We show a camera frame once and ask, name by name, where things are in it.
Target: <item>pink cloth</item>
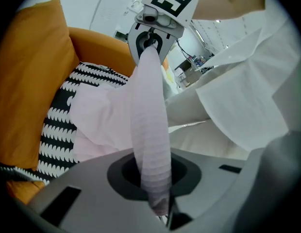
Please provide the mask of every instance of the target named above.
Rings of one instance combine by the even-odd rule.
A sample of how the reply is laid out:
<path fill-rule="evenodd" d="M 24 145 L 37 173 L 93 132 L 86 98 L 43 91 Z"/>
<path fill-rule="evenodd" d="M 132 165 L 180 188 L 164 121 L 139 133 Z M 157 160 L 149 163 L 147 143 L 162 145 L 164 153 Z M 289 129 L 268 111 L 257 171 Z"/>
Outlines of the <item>pink cloth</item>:
<path fill-rule="evenodd" d="M 79 161 L 134 149 L 157 215 L 168 213 L 171 153 L 157 50 L 148 47 L 128 83 L 120 88 L 81 83 L 71 103 L 70 120 L 77 127 L 73 152 Z"/>

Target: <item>white cloth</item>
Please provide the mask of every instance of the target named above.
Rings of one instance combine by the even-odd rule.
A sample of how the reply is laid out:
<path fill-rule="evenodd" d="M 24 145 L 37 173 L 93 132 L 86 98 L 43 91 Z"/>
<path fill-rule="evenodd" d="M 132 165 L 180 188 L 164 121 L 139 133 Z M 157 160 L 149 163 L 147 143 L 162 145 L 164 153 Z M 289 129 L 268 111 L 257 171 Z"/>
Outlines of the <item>white cloth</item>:
<path fill-rule="evenodd" d="M 220 65 L 217 69 L 230 64 L 228 71 L 196 89 L 215 125 L 247 151 L 288 132 L 272 96 L 301 60 L 301 41 L 288 15 L 276 0 L 266 0 L 265 6 L 261 29 L 203 65 Z"/>
<path fill-rule="evenodd" d="M 129 148 L 134 149 L 141 188 L 154 212 L 168 212 L 171 152 L 157 50 L 147 48 L 128 83 L 80 84 L 71 103 L 71 122 L 77 127 L 73 152 L 79 161 Z"/>

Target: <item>patterned pillow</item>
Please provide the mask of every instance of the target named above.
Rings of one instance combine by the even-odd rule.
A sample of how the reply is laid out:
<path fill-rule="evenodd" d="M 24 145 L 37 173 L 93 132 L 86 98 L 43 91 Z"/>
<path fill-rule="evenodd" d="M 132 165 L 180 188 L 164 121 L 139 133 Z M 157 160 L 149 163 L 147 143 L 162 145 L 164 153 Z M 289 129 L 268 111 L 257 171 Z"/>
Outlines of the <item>patterned pillow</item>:
<path fill-rule="evenodd" d="M 15 167 L 16 173 L 29 180 L 49 184 L 52 179 L 74 166 L 77 161 L 72 149 L 76 127 L 70 122 L 68 113 L 76 88 L 80 83 L 94 86 L 108 83 L 113 87 L 120 87 L 127 81 L 128 77 L 108 67 L 80 62 L 58 89 L 44 120 L 37 171 Z"/>

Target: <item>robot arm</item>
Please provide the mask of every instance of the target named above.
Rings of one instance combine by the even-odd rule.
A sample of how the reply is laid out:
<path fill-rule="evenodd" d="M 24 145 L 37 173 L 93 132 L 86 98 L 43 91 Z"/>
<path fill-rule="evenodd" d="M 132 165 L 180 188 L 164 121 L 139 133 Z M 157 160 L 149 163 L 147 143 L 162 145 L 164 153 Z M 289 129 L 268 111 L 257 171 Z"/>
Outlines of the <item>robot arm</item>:
<path fill-rule="evenodd" d="M 128 44 L 136 64 L 145 48 L 154 45 L 163 63 L 174 40 L 188 27 L 198 0 L 142 0 L 144 9 L 135 17 Z"/>

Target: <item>person's arm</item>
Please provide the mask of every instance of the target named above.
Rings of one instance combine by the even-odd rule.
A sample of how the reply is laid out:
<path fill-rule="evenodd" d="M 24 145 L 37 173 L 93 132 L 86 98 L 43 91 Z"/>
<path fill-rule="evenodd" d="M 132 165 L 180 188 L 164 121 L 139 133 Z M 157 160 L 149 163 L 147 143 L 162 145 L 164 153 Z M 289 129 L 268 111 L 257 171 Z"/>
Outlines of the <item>person's arm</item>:
<path fill-rule="evenodd" d="M 232 19 L 264 9 L 265 0 L 199 0 L 193 19 Z"/>

